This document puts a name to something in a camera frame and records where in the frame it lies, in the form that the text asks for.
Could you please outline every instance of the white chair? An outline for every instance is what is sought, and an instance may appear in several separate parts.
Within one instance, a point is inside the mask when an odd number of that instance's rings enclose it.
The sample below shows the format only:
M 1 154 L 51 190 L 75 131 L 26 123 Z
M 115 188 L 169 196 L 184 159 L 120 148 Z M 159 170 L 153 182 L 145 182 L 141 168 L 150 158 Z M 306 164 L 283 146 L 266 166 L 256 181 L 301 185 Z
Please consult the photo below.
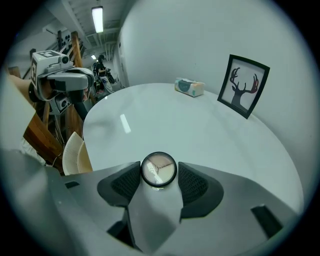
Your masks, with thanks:
M 62 156 L 62 168 L 66 176 L 92 172 L 85 142 L 75 131 L 65 145 Z

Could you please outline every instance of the ceiling light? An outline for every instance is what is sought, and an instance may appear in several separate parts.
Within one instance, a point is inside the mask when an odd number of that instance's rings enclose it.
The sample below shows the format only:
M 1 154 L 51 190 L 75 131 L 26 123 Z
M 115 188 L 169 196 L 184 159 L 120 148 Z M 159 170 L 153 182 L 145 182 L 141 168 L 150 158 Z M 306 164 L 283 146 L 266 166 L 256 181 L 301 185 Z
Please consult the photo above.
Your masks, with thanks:
M 103 10 L 102 6 L 94 7 L 91 9 L 95 32 L 97 33 L 101 33 L 104 31 L 102 10 Z

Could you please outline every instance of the table surface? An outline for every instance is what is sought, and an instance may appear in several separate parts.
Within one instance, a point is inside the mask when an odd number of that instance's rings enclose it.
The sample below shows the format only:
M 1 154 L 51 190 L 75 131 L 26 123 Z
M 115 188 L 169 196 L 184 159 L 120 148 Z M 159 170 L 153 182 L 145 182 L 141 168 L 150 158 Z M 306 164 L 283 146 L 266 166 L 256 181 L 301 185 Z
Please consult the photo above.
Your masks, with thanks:
M 301 213 L 302 185 L 282 143 L 257 117 L 247 120 L 217 98 L 208 91 L 193 98 L 167 83 L 136 85 L 107 96 L 83 125 L 93 170 L 162 151 L 177 163 L 251 179 Z

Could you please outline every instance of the tissue box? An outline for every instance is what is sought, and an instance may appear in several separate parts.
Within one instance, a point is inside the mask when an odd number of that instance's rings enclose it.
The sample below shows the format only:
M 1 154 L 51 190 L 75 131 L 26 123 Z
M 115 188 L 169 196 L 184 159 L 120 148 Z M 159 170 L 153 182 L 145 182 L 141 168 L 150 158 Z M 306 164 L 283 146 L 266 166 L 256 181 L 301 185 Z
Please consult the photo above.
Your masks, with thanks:
M 174 83 L 174 89 L 183 94 L 197 97 L 204 94 L 205 84 L 185 78 L 177 78 Z

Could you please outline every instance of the framed artwork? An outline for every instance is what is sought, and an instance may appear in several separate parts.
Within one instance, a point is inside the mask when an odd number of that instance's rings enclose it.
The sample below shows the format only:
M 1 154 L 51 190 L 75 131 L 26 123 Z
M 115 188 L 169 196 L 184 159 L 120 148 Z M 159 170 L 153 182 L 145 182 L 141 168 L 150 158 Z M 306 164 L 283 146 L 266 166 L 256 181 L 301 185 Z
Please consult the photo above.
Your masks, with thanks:
M 270 68 L 230 55 L 218 101 L 248 119 L 265 87 Z

